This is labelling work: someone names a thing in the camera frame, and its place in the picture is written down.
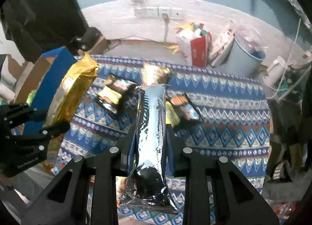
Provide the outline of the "gold snack bag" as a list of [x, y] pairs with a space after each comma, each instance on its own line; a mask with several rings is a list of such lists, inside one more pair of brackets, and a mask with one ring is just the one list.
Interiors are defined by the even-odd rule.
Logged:
[[98, 63], [88, 53], [69, 68], [52, 99], [44, 127], [63, 121], [71, 122], [83, 95], [97, 77], [98, 70]]

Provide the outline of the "silver foil snack bag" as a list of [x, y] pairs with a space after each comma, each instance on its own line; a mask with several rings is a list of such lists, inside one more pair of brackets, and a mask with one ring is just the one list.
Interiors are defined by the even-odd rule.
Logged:
[[129, 156], [134, 165], [129, 169], [120, 205], [177, 213], [165, 171], [166, 90], [168, 85], [138, 86], [137, 116]]

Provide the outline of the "black yellow snack bag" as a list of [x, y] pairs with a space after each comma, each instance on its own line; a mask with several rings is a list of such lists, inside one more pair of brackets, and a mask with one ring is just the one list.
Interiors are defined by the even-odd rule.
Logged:
[[109, 74], [94, 101], [112, 119], [118, 119], [123, 113], [126, 98], [134, 91], [136, 86], [137, 83], [132, 80]]

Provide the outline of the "orange green rice cracker bag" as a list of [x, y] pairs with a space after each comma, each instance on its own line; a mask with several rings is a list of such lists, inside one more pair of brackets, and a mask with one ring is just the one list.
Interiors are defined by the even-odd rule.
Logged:
[[117, 176], [116, 178], [116, 204], [120, 207], [120, 199], [125, 191], [126, 177]]

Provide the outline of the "striped orange snack bag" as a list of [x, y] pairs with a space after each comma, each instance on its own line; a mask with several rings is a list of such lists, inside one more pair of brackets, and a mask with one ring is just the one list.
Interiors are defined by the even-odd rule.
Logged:
[[156, 66], [145, 62], [141, 70], [142, 85], [151, 86], [167, 83], [171, 74], [169, 68], [164, 66]]

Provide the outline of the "blue-rimmed cardboard box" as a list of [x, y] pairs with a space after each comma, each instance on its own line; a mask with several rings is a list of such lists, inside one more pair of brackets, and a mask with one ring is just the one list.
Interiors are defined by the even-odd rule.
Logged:
[[25, 103], [28, 95], [35, 90], [36, 94], [30, 107], [43, 112], [43, 116], [39, 121], [28, 121], [16, 127], [17, 135], [32, 134], [42, 128], [56, 90], [74, 63], [76, 63], [76, 59], [66, 47], [45, 52], [38, 58], [22, 83], [20, 91], [16, 93], [14, 103]]

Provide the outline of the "blue patterned tablecloth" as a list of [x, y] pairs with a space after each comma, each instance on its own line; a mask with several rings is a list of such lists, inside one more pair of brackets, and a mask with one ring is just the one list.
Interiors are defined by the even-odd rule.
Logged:
[[278, 218], [231, 158], [258, 152], [268, 139], [268, 105], [260, 87], [205, 76], [185, 85], [232, 92], [229, 107], [198, 108], [174, 94], [146, 63], [142, 83], [111, 72], [95, 100], [117, 109], [135, 89], [135, 122], [100, 155], [75, 156], [31, 204], [23, 224], [85, 224], [88, 181], [94, 175], [92, 224], [118, 224], [118, 214], [154, 224], [278, 224]]

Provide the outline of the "black curtain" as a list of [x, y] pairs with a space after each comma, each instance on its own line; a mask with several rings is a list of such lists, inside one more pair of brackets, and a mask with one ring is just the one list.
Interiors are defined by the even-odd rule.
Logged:
[[74, 40], [88, 28], [77, 0], [6, 0], [1, 24], [5, 38], [30, 62], [59, 47], [77, 54]]

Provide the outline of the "white electric kettle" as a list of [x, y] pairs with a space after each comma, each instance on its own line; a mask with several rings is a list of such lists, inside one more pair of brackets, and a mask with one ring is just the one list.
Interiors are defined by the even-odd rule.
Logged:
[[287, 69], [287, 64], [284, 58], [278, 56], [273, 63], [267, 68], [263, 82], [268, 87], [273, 87], [275, 83], [281, 79], [284, 71]]

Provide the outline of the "grey trash bin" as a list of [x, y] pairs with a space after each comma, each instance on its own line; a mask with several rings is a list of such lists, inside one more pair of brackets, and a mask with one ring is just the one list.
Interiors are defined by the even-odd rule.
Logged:
[[246, 41], [238, 34], [235, 36], [229, 56], [218, 69], [222, 73], [249, 78], [265, 57], [265, 49], [262, 46], [256, 41]]

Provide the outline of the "banana peel on floor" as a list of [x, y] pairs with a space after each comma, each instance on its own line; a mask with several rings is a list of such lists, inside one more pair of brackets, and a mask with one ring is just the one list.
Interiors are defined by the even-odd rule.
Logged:
[[165, 44], [164, 46], [166, 49], [168, 50], [171, 50], [172, 51], [172, 54], [176, 54], [178, 53], [180, 50], [179, 50], [179, 45], [175, 44], [175, 45], [168, 45], [168, 44]]

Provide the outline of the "white cardboard packaging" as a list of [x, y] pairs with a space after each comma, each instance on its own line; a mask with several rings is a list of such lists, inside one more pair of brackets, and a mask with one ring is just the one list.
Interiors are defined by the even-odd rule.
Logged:
[[208, 63], [211, 67], [217, 68], [227, 61], [235, 40], [235, 21], [230, 19], [220, 33], [219, 37], [212, 44], [208, 55]]

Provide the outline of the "white red paper bag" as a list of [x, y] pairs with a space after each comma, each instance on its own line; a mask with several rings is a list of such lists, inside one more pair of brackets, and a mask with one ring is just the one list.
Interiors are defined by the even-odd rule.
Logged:
[[176, 28], [175, 38], [187, 65], [205, 68], [212, 46], [212, 35], [203, 23], [188, 23]]

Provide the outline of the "white wall socket strip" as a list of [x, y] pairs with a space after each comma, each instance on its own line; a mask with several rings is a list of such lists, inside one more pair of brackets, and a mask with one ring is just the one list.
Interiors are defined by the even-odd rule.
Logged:
[[137, 18], [153, 18], [153, 19], [185, 19], [184, 9], [179, 7], [168, 6], [149, 6], [149, 7], [135, 7], [134, 15]]

